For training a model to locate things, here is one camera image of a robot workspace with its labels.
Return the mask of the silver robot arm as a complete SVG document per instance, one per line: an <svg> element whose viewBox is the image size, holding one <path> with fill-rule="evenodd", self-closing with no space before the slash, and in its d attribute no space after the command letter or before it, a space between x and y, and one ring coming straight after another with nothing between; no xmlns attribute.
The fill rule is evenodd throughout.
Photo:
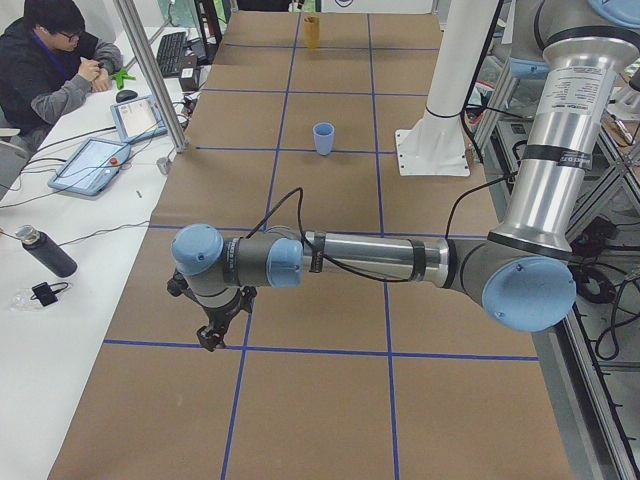
<svg viewBox="0 0 640 480"><path fill-rule="evenodd" d="M545 78L507 211L483 240L434 243L257 225L222 236L207 224L181 229L167 284L207 315L200 345L224 344L231 320L261 286L297 286L326 264L390 283L429 281L466 294L498 323L538 332L576 299L566 231L617 75L639 55L635 1L520 1L510 68Z"/></svg>

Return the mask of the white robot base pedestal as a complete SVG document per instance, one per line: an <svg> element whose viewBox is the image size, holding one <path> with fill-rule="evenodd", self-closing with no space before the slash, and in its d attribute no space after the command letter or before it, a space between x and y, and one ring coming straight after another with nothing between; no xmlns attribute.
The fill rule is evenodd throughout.
<svg viewBox="0 0 640 480"><path fill-rule="evenodd" d="M499 1L450 3L424 114L411 129L395 132L402 176L470 175L461 113L500 10Z"/></svg>

